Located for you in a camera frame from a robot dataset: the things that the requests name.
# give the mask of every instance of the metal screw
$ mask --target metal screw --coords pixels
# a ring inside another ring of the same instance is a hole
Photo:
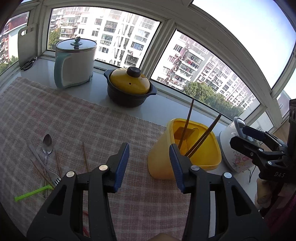
[[[231,178],[231,177],[232,177],[231,173],[229,173],[229,172],[226,172],[226,173],[224,173],[223,175],[224,175],[226,178]]]
[[[108,169],[108,166],[104,164],[104,165],[99,166],[99,169],[101,171],[106,171]]]
[[[74,173],[73,171],[69,171],[69,172],[67,172],[66,176],[67,176],[67,177],[73,177],[74,174],[75,174],[75,173]]]
[[[192,165],[192,166],[191,166],[191,170],[192,170],[192,171],[198,171],[199,169],[200,169],[200,167],[197,166],[197,165]]]

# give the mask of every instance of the chopsticks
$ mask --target chopsticks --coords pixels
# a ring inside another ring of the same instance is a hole
[[[82,142],[82,147],[83,147],[83,156],[84,156],[84,162],[86,165],[86,170],[87,170],[87,172],[89,172],[89,162],[87,161],[87,155],[86,155],[86,151],[85,151],[84,142]]]
[[[62,178],[63,176],[62,176],[61,166],[59,165],[59,156],[57,154],[57,150],[56,150],[56,160],[57,160],[57,167],[59,169],[59,176],[60,178]]]
[[[182,142],[183,142],[183,139],[184,139],[184,136],[185,136],[185,133],[186,133],[186,129],[187,129],[188,123],[189,123],[189,119],[190,119],[190,115],[191,115],[193,103],[194,103],[194,98],[192,98],[190,109],[189,109],[188,116],[187,116],[187,120],[185,122],[184,130],[183,130],[183,133],[181,135],[181,139],[180,139],[180,142],[179,142],[179,145],[178,145],[179,150],[180,150],[180,148],[182,146]]]
[[[38,169],[38,167],[35,165],[35,163],[30,159],[30,161],[33,163],[34,167],[37,169],[37,171],[40,173],[40,175],[44,178],[45,181],[48,182],[48,184],[52,187],[55,188],[55,186],[52,184],[52,182]]]
[[[209,128],[204,132],[204,134],[198,139],[198,141],[190,148],[189,151],[186,152],[185,156],[189,158],[197,151],[197,149],[202,145],[208,135],[211,133],[215,125],[218,123],[219,119],[221,118],[221,114],[217,116],[217,118],[213,121],[213,123],[209,126]]]

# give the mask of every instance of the pot handle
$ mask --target pot handle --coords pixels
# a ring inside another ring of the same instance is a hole
[[[70,58],[69,53],[58,53],[54,64],[54,82],[58,88],[64,89],[63,86],[63,66],[66,59]]]
[[[106,71],[104,72],[104,76],[105,76],[106,79],[108,79],[109,81],[110,81],[109,76],[110,76],[110,74],[111,74],[113,71],[114,71],[114,69],[108,69],[108,70],[106,70]]]
[[[157,88],[150,82],[151,86],[152,86],[152,90],[149,93],[149,95],[156,95],[157,94]]]

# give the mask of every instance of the white pot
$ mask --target white pot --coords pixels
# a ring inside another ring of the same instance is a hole
[[[258,142],[255,139],[243,134],[242,128],[245,125],[245,122],[241,118],[235,117],[233,122],[228,127],[226,127],[225,130],[221,131],[219,136],[219,144],[221,147],[223,159],[226,164],[236,172],[244,172],[254,166],[252,159],[232,149],[230,146],[230,139],[234,136],[239,136],[255,145],[258,145]]]
[[[93,76],[96,42],[90,39],[68,39],[57,44],[54,81],[58,88],[81,85]]]

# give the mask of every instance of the floral pattern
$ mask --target floral pattern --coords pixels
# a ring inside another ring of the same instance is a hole
[[[252,160],[248,158],[247,156],[237,152],[233,151],[233,154],[235,156],[234,162],[232,162],[232,167],[233,168],[238,168],[238,169],[248,169],[250,167],[250,164],[252,165]]]

